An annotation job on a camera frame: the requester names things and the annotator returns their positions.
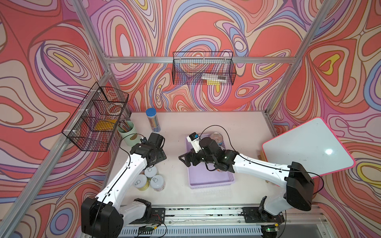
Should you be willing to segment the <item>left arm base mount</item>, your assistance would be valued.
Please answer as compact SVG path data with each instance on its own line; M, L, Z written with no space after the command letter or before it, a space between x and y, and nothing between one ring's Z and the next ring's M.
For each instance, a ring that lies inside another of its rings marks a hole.
M153 223L154 221L165 221L166 209L164 207L152 207L151 202L142 198L137 198L134 202L144 204L146 209L144 215L140 219L133 221L132 224L148 224Z

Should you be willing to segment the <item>large blue label can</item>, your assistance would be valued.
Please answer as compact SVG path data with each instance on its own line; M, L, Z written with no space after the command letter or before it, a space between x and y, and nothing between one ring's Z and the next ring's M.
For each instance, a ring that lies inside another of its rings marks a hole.
M219 146L222 146L224 143L222 134L218 132L212 133L209 137L213 139Z

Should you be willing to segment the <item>purple plastic perforated basket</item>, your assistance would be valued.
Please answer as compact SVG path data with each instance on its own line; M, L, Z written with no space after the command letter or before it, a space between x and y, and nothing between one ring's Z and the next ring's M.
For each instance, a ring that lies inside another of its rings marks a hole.
M211 157L211 163L199 163L197 166L188 167L189 170L189 184L191 188L201 188L219 185L230 185L234 182L234 175L231 172L219 172L216 166L221 165L218 159L225 155L224 144L219 146L210 134L200 135L199 145L201 150L206 156ZM188 152L193 150L190 143L187 142Z

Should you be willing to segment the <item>silver pull-tab can front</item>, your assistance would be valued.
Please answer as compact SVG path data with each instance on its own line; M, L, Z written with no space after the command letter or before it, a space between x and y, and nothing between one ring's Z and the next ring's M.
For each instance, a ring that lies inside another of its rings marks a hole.
M155 175L150 180L150 186L155 191L162 191L166 186L165 179L161 175Z

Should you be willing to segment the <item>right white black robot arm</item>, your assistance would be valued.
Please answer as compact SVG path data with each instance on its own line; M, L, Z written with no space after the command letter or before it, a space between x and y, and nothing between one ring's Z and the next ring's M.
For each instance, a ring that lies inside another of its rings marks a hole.
M279 165L252 159L235 150L222 149L215 140L187 137L192 149L179 156L187 167L200 163L212 164L223 172L252 175L279 186L282 191L276 196L265 196L259 206L264 215L277 216L291 208L310 211L314 195L314 181L298 162Z

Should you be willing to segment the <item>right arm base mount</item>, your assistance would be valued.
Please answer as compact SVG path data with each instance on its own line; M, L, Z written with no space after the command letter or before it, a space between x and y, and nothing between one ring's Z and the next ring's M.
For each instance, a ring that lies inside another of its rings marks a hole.
M283 213L278 215L271 215L265 211L265 201L267 196L264 196L258 207L243 207L241 215L244 217L246 223L279 223L285 222Z

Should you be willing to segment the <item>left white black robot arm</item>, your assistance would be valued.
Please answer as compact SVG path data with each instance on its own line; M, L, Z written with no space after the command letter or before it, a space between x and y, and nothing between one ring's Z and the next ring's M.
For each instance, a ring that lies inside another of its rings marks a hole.
M81 205L81 231L93 238L116 238L122 228L132 222L148 221L151 203L137 198L122 206L122 201L141 172L164 160L165 138L157 133L142 136L127 153L127 160L115 177L95 197L86 198Z

